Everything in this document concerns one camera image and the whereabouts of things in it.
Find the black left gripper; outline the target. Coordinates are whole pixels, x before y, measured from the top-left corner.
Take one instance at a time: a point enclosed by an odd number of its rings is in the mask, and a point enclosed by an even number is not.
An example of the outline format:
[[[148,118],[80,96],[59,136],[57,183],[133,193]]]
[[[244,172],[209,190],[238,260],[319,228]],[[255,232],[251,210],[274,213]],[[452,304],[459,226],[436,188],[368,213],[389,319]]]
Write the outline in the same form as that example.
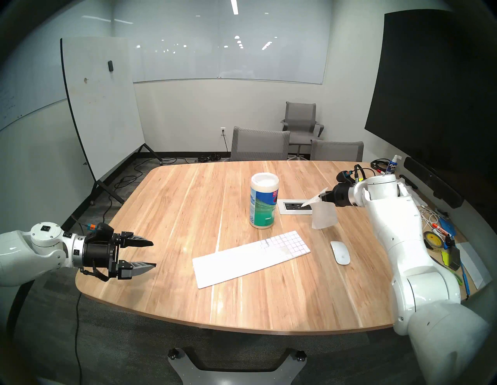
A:
[[[154,243],[133,232],[121,233],[92,233],[86,237],[83,244],[83,274],[94,277],[104,277],[99,268],[108,270],[108,277],[116,277],[119,280],[130,280],[135,276],[142,275],[156,267],[155,263],[127,262],[119,260],[115,262],[115,251],[117,247],[149,247]]]

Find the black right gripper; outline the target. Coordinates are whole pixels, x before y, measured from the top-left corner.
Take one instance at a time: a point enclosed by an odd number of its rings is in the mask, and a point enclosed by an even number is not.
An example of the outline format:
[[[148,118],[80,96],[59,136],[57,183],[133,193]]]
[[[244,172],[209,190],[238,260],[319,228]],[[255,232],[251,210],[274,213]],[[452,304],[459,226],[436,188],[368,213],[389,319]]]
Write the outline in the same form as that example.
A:
[[[355,206],[354,185],[339,182],[331,192],[319,194],[322,202],[334,203],[337,207]]]

